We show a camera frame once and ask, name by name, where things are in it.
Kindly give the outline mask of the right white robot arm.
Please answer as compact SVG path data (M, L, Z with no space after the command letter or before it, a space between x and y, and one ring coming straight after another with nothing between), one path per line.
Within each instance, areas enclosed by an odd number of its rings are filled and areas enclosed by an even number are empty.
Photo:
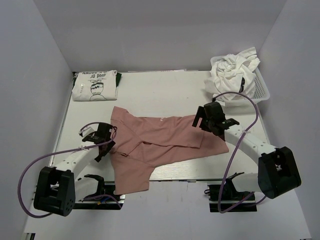
M257 164L256 173L241 172L226 178L225 185L233 191L259 192L274 199L302 184L294 154L288 147L275 147L255 137L235 119L227 119L218 102L199 106L192 125L234 145Z

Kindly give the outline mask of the pink t shirt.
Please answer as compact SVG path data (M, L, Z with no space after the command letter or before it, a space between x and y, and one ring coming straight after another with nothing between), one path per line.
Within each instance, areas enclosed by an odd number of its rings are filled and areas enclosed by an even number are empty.
M218 136L192 126L194 115L137 117L115 106L117 128L110 151L116 195L147 191L157 167L229 152Z

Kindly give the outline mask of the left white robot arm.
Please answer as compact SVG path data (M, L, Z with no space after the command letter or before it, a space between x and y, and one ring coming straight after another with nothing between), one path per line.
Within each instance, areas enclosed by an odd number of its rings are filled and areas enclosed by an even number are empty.
M38 176L33 200L36 210L68 216L78 201L99 199L105 193L105 180L83 170L93 162L100 162L114 147L118 128L100 122L97 129L89 125L79 131L80 146L67 151L67 158L44 167Z

